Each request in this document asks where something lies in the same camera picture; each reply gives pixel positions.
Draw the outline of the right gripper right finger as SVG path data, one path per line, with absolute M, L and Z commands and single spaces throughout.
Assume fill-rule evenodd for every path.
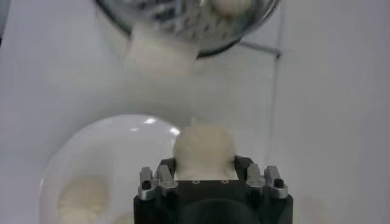
M 238 179 L 243 180 L 252 191 L 278 200 L 288 197 L 288 187 L 276 166 L 267 166 L 261 173 L 258 164 L 243 156 L 235 156 L 234 165 Z

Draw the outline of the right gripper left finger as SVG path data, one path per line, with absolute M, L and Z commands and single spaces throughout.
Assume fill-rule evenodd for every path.
M 176 164 L 175 158 L 160 161 L 155 172 L 150 167 L 142 167 L 140 171 L 140 185 L 138 198 L 142 201 L 153 200 L 157 195 L 168 197 L 177 194 L 178 181 L 174 179 Z

